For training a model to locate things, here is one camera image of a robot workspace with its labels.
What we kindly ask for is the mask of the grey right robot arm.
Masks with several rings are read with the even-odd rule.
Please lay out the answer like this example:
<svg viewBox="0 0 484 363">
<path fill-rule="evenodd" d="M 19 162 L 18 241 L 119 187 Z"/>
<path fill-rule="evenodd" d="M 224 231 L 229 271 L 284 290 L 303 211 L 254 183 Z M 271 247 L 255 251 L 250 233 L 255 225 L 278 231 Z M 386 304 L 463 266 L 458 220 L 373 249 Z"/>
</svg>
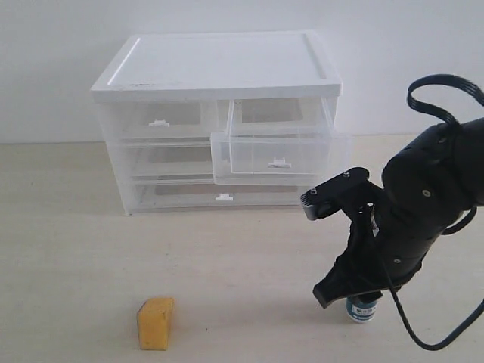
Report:
<svg viewBox="0 0 484 363">
<path fill-rule="evenodd" d="M 434 241 L 483 204 L 483 121 L 429 127 L 383 168 L 381 185 L 351 168 L 302 195 L 308 219 L 337 212 L 351 222 L 348 244 L 314 286 L 322 306 L 365 301 L 401 287 L 420 270 Z"/>
</svg>

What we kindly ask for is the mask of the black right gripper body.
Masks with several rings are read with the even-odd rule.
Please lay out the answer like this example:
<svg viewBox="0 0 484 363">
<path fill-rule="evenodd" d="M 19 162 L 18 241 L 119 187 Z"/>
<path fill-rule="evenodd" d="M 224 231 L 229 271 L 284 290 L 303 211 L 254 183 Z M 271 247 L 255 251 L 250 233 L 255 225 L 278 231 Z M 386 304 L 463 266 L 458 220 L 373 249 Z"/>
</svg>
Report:
<svg viewBox="0 0 484 363">
<path fill-rule="evenodd" d="M 369 303 L 381 297 L 383 290 L 389 289 L 380 263 L 383 252 L 378 251 L 376 245 L 378 240 L 396 235 L 397 222 L 376 219 L 375 224 L 379 228 L 377 235 L 373 235 L 370 222 L 350 224 L 345 250 L 336 258 L 327 275 L 313 287 L 313 295 L 322 307 L 355 296 L 361 296 Z"/>
</svg>

